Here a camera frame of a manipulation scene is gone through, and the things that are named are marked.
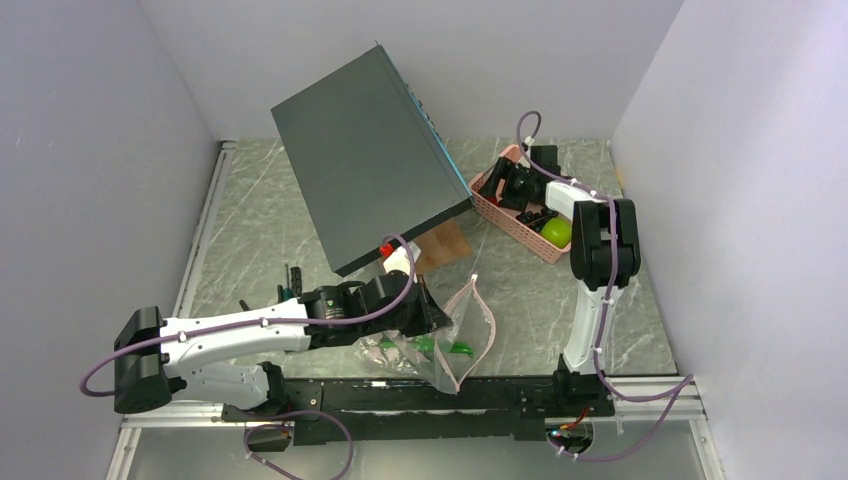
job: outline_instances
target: wooden block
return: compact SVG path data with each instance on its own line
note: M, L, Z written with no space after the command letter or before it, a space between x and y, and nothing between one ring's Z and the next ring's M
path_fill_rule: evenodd
M421 256L415 263L416 273L424 274L471 255L471 245L453 218L423 233L415 243L421 248Z

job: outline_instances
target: ziplock bag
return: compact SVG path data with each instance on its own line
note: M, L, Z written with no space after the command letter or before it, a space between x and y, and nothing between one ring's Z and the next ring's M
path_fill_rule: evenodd
M413 338L396 330L372 335L359 341L357 356L394 373L427 380L440 392L459 392L463 380L492 348L495 317L477 290L476 273L443 310L452 326Z

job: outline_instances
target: gray wall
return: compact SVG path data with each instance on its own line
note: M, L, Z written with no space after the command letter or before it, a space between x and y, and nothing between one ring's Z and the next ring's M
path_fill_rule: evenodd
M3 2L0 105L0 478L103 478L119 419L77 381L170 312L215 144L131 0Z
M731 479L845 478L848 5L687 0L612 139Z
M379 41L443 136L612 134L682 0L141 0L219 139Z

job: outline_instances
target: green ball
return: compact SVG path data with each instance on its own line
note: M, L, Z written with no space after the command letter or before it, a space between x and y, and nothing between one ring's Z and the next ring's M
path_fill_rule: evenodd
M560 217L548 220L539 234L557 248L565 248L571 241L571 224Z

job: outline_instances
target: plastic basket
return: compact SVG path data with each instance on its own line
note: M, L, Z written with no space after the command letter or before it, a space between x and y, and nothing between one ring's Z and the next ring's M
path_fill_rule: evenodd
M500 156L505 157L512 162L518 163L522 158L521 150L519 150L519 148L520 147L518 145L510 145L501 152ZM533 253L542 257L542 259L546 262L556 263L563 253L571 250L571 242L569 242L564 248L557 248L555 245L542 238L541 235L534 232L531 228L516 220L515 217L521 212L517 210L510 210L508 208L500 208L483 198L483 196L478 193L480 188L482 188L483 184L486 182L486 179L489 178L489 173L492 171L492 168L494 168L494 165L471 180L471 193L474 197L474 208L477 210L477 213L486 220L494 223L495 226L506 232L512 238L518 240L522 245L532 250ZM500 185L498 185L498 200L501 199L502 190L503 180L501 180ZM541 209L541 205L535 205L533 203L528 204L527 206L527 210L533 212L538 212ZM560 214L560 218L567 222L569 221L568 218L562 214Z

